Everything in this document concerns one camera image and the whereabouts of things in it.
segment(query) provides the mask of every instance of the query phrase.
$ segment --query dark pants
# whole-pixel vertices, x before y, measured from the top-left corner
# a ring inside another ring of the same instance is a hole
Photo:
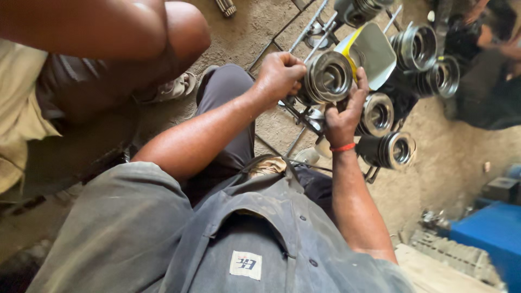
[[[226,64],[208,74],[197,92],[196,116],[231,101],[245,93],[253,85],[251,77],[239,66]],[[192,206],[205,195],[212,193],[219,183],[240,172],[255,156],[255,122],[251,123],[222,150],[197,176],[187,182],[183,189]],[[306,166],[295,168],[305,194],[331,217],[332,179]]]

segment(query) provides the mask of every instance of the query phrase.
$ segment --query shirt button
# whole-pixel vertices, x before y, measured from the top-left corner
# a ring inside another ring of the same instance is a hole
[[[317,267],[318,266],[318,263],[316,261],[314,261],[313,259],[309,259],[309,263],[314,266],[314,267]]]

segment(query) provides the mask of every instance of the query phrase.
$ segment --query gray work shirt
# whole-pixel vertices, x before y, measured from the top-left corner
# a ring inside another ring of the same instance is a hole
[[[288,169],[243,172],[194,211],[157,165],[116,166],[85,187],[28,292],[414,291],[352,251]]]

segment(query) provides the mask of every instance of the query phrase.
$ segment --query beige cloth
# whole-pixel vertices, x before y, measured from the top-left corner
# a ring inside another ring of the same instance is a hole
[[[286,162],[281,157],[269,157],[258,162],[248,175],[251,179],[268,174],[282,173],[286,170],[286,167]]]
[[[36,79],[46,58],[44,51],[0,39],[0,192],[21,177],[26,141],[60,135],[36,101]]]

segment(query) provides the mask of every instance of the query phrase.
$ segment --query knee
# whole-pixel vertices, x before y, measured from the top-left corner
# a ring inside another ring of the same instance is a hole
[[[210,47],[210,29],[203,14],[185,2],[166,2],[168,40],[180,59],[193,59]]]

